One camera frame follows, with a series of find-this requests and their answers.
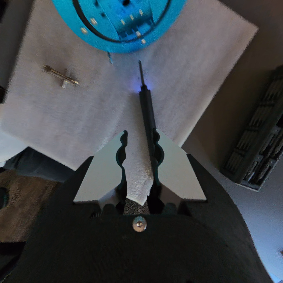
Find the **person's dark pants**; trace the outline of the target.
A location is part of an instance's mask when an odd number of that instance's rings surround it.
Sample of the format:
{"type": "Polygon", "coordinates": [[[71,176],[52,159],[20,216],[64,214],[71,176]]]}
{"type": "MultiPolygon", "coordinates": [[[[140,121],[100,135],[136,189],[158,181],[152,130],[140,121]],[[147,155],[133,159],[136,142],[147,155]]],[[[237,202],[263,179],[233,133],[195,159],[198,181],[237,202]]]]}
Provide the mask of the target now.
{"type": "Polygon", "coordinates": [[[75,172],[30,147],[8,159],[2,168],[14,170],[20,176],[38,177],[60,183],[68,180],[75,172]]]}

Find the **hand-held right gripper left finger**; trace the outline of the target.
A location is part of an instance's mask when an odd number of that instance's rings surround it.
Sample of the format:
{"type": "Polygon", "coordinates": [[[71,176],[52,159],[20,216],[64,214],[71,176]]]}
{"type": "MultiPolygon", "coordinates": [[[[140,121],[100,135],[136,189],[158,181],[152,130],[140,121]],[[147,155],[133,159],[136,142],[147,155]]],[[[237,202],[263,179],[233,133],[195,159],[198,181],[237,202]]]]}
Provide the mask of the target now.
{"type": "Polygon", "coordinates": [[[102,211],[111,204],[124,213],[127,181],[123,162],[126,159],[128,132],[124,130],[94,155],[83,178],[74,204],[95,204],[102,211]]]}

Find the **blue metal wheel assembly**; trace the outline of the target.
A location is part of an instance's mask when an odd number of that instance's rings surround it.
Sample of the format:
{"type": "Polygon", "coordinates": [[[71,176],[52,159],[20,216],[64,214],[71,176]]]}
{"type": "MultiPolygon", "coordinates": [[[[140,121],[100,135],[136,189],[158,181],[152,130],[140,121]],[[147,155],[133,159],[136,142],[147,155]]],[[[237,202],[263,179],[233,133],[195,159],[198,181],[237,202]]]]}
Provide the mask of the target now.
{"type": "Polygon", "coordinates": [[[54,0],[68,27],[90,46],[125,54],[157,41],[182,12],[185,0],[54,0]]]}

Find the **white foam sheet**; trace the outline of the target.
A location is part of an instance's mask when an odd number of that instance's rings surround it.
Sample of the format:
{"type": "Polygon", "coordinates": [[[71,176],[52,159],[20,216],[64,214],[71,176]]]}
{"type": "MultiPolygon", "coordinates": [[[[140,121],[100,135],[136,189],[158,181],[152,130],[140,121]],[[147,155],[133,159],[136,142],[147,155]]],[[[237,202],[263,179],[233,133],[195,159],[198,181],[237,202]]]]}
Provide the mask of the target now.
{"type": "Polygon", "coordinates": [[[187,1],[172,27],[145,49],[113,54],[80,39],[51,1],[35,1],[1,109],[1,128],[76,170],[127,130],[127,198],[143,205],[153,173],[139,103],[143,65],[157,129],[181,147],[258,27],[219,1],[187,1]],[[49,65],[79,82],[44,72],[49,65]]]}

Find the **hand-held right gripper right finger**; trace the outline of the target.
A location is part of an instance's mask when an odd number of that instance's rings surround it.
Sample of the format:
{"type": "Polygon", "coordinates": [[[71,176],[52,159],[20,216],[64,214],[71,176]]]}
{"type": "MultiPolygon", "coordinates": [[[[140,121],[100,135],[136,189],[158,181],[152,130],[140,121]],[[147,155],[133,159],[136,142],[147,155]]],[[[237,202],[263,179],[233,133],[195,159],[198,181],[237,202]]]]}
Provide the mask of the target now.
{"type": "Polygon", "coordinates": [[[147,204],[150,213],[162,213],[169,205],[179,210],[185,202],[207,198],[186,152],[158,129],[153,129],[153,176],[147,204]]]}

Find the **dark grey desk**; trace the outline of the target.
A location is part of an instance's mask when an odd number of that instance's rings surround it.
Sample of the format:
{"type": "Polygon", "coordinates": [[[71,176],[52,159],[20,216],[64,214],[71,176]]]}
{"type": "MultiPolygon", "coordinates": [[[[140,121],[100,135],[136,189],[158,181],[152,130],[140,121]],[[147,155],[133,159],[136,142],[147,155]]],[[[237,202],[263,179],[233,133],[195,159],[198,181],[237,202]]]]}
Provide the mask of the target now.
{"type": "Polygon", "coordinates": [[[282,1],[221,1],[259,31],[183,145],[239,206],[267,270],[282,279],[282,158],[260,192],[219,172],[273,69],[282,65],[282,1]]]}

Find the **grey electric screwdriver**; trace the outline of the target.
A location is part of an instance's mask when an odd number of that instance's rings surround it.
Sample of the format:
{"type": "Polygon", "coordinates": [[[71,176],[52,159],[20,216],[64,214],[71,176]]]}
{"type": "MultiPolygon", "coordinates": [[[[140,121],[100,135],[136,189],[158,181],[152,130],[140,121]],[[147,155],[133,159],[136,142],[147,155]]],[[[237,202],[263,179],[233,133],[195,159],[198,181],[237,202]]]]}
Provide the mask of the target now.
{"type": "Polygon", "coordinates": [[[154,187],[158,188],[161,186],[161,182],[158,177],[158,168],[164,159],[164,152],[158,143],[160,140],[160,135],[157,132],[155,124],[151,91],[150,89],[148,89],[144,81],[141,61],[139,61],[139,70],[141,76],[141,90],[139,92],[140,106],[142,110],[143,123],[147,137],[150,163],[154,178],[154,187]]]}

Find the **metal cross wrench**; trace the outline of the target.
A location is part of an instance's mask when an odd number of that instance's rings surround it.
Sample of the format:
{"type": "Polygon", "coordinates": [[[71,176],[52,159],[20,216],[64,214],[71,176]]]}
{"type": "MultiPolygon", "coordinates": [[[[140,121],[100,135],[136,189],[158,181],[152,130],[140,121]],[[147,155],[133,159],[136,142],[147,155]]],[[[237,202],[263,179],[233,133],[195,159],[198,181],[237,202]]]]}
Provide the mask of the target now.
{"type": "Polygon", "coordinates": [[[71,85],[71,86],[79,86],[79,82],[70,78],[69,76],[67,76],[67,70],[66,70],[66,74],[61,74],[60,72],[58,72],[57,70],[53,69],[52,67],[50,67],[49,65],[44,65],[43,66],[43,70],[44,72],[50,74],[51,76],[54,76],[58,79],[60,79],[62,81],[61,87],[63,89],[67,88],[67,85],[71,85]]]}

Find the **black screwdriver bit holder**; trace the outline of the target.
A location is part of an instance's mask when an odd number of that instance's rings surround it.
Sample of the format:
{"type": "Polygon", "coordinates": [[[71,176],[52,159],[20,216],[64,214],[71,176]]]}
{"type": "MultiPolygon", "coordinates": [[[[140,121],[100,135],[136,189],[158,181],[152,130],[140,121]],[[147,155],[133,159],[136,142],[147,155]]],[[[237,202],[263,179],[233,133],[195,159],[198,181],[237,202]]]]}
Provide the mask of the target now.
{"type": "Polygon", "coordinates": [[[260,191],[282,156],[283,66],[272,73],[231,147],[220,172],[234,183],[260,191]]]}

